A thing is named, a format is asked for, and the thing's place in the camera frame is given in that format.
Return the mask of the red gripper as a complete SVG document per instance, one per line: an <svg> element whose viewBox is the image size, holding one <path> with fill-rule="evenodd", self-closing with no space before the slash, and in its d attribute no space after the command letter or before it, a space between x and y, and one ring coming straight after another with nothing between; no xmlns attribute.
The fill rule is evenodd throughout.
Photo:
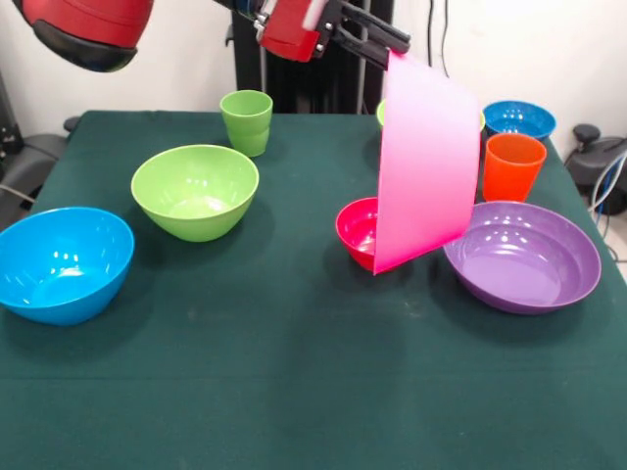
<svg viewBox="0 0 627 470"><path fill-rule="evenodd" d="M342 2L344 18L358 24L366 39L349 32L341 22L340 1L262 1L254 27L259 44L283 59L307 63L320 58L336 29L336 43L381 70L388 69L389 51L405 54L410 35L370 12Z"/></svg>

